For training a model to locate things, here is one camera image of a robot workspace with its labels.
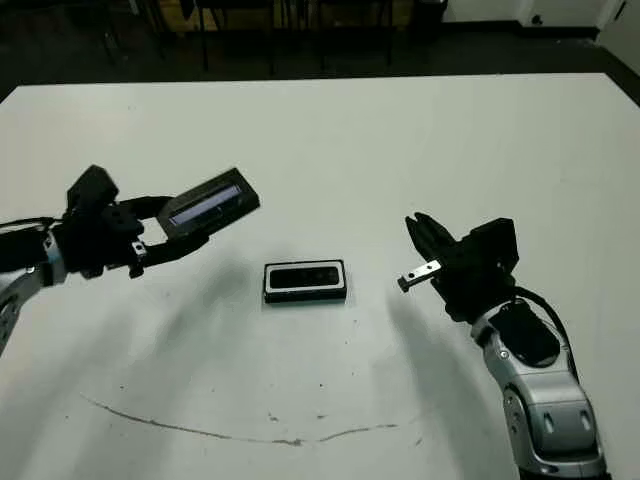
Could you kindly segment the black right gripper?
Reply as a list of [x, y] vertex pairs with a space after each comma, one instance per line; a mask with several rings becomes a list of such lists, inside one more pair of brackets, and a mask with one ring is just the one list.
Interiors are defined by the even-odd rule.
[[403, 292], [429, 281], [456, 322], [474, 322], [513, 296], [513, 239], [502, 245], [494, 244], [489, 236], [469, 234], [457, 241], [443, 225], [421, 212], [406, 216], [405, 224], [425, 263], [398, 278]]

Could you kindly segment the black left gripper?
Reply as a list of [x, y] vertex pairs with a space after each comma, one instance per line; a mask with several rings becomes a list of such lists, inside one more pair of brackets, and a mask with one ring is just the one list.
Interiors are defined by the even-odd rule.
[[129, 276], [136, 278], [142, 266], [169, 263], [200, 249], [209, 241], [208, 235], [183, 235], [147, 246], [141, 261], [136, 247], [144, 232], [140, 220], [156, 218], [170, 200], [171, 196], [142, 196], [107, 205], [100, 212], [69, 216], [59, 226], [66, 271], [92, 279], [105, 270], [128, 267]]

